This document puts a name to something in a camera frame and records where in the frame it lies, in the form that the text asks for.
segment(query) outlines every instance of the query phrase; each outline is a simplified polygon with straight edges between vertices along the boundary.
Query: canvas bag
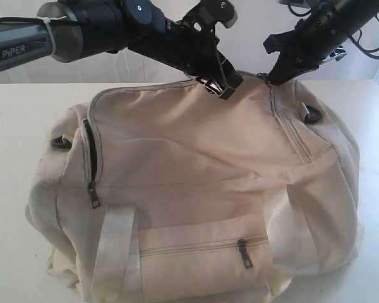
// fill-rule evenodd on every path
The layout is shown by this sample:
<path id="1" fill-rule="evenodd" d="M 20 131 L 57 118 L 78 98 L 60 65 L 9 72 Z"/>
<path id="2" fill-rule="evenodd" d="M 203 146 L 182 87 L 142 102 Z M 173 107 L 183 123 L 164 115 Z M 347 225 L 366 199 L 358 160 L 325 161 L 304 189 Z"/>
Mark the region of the canvas bag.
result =
<path id="1" fill-rule="evenodd" d="M 243 76 L 229 100 L 185 81 L 67 111 L 27 206 L 49 274 L 84 302 L 270 302 L 357 256 L 354 138 L 300 82 Z"/>

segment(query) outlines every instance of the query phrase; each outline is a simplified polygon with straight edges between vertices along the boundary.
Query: white table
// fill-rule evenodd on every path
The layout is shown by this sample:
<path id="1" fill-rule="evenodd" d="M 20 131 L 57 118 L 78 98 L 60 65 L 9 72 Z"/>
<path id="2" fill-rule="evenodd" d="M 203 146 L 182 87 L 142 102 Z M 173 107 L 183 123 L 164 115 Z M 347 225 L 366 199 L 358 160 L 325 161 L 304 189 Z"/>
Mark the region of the white table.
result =
<path id="1" fill-rule="evenodd" d="M 360 217 L 366 228 L 352 265 L 301 278 L 276 303 L 379 302 L 379 87 L 372 81 L 305 81 L 345 120 L 362 154 Z M 122 84 L 0 85 L 0 303 L 77 303 L 47 276 L 50 245 L 24 217 L 51 126 L 74 104 Z"/>

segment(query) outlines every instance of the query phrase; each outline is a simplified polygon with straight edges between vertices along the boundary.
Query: white background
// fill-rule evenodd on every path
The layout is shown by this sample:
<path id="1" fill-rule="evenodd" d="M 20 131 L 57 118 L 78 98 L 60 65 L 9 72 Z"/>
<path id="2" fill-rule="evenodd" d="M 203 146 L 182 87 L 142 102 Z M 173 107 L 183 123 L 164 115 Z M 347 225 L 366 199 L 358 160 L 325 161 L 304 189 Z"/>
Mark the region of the white background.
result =
<path id="1" fill-rule="evenodd" d="M 34 16 L 45 0 L 0 0 L 0 16 Z M 152 0 L 172 20 L 180 20 L 197 0 Z M 298 18 L 276 0 L 232 0 L 239 21 L 226 30 L 218 28 L 219 49 L 237 69 L 252 73 L 268 72 L 277 55 L 268 55 L 262 46 L 271 33 L 287 32 Z M 364 28 L 365 47 L 379 46 L 379 24 L 373 20 Z M 379 61 L 364 56 L 350 42 L 344 44 L 349 55 L 341 62 L 331 62 L 303 79 L 373 79 Z M 181 72 L 143 58 L 130 51 L 118 55 L 101 54 L 71 64 L 52 58 L 31 62 L 0 73 L 0 83 L 70 83 L 70 82 L 165 82 L 181 80 Z"/>

